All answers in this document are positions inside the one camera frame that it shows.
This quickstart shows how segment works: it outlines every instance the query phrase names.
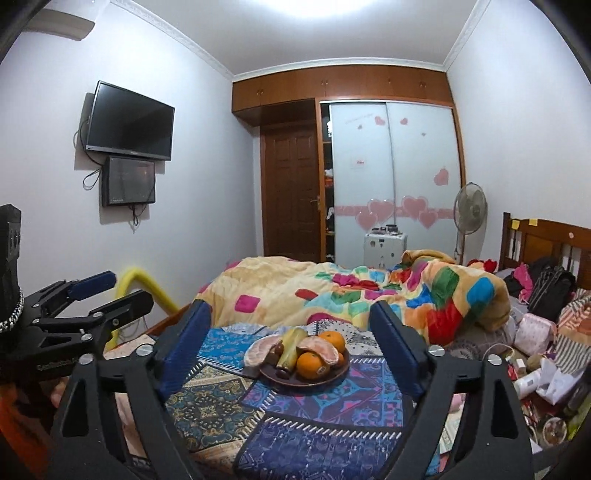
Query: frosted glass door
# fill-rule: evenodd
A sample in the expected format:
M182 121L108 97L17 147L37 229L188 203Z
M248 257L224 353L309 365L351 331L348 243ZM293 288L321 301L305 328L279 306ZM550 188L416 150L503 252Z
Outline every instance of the frosted glass door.
M355 268L363 265L366 232L394 215L388 113L384 103L336 103L330 119L336 263Z
M394 157L396 220L407 248L453 257L453 203L460 190L460 159L449 108L388 102Z

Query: crown molding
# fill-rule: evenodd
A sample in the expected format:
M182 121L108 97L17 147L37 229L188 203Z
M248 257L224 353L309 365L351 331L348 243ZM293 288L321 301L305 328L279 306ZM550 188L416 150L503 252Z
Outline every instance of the crown molding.
M133 0L111 0L111 3L117 5L125 11L134 14L136 17L141 18L153 27L158 28L160 31L166 33L170 38L179 42L182 46L192 51L197 57L205 61L211 68L221 73L228 80L232 80L234 75L224 65L217 61L209 52L201 48L195 41L191 40L188 36L182 33L179 29L173 27L167 21L160 18L155 13L152 13L147 8L138 5Z
M239 82L240 80L247 80L253 77L259 77L260 75L269 75L271 73L287 72L289 70L308 69L311 67L330 67L333 65L394 65L398 67L416 67L420 69L438 70L440 72L445 72L443 65L438 63L430 63L427 61L388 59L379 57L344 57L339 59L297 61L295 63L286 63L283 65L276 65L274 67L253 70L251 72L239 73L237 75L234 75L234 82Z
M490 3L491 0L478 0L474 5L468 20L466 20L466 23L458 35L456 42L453 44L452 49L449 51L445 61L443 62L443 70L445 72L449 70L449 67L452 66L452 63L460 54L464 48L464 45L466 45L468 38L470 38L470 35L472 35L474 32L474 29L479 24Z

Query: wooden headboard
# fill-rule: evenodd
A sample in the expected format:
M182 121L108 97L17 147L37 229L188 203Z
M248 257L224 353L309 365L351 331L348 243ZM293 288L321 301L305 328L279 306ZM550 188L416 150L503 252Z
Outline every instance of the wooden headboard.
M591 290L591 229L538 219L514 219L503 213L499 270L553 257Z

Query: blue gripper pad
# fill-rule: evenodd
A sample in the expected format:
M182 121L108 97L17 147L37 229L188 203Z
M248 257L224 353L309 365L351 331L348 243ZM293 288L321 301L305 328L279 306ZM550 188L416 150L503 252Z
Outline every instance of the blue gripper pad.
M116 283L117 276L111 271L106 271L73 283L68 289L68 296L72 300L84 300L110 290Z
M400 391L419 401L430 381L423 337L414 328L403 325L383 300L372 305L369 327Z
M195 300L181 320L160 335L154 344L154 374L162 401L181 390L212 321L211 309L203 300Z

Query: yellow foam tube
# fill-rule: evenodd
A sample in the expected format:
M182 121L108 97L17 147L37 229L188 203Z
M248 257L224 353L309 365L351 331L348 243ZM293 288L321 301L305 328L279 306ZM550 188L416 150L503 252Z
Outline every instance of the yellow foam tube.
M145 270L138 267L130 268L123 274L121 279L115 286L115 300L127 295L129 287L133 282L137 282L144 290L149 291L154 300L160 307L169 315L175 314L179 311L178 305L173 302L168 294L160 288L152 277L150 277ZM119 338L119 329L113 331L113 338L106 344L105 350L112 350L117 346Z

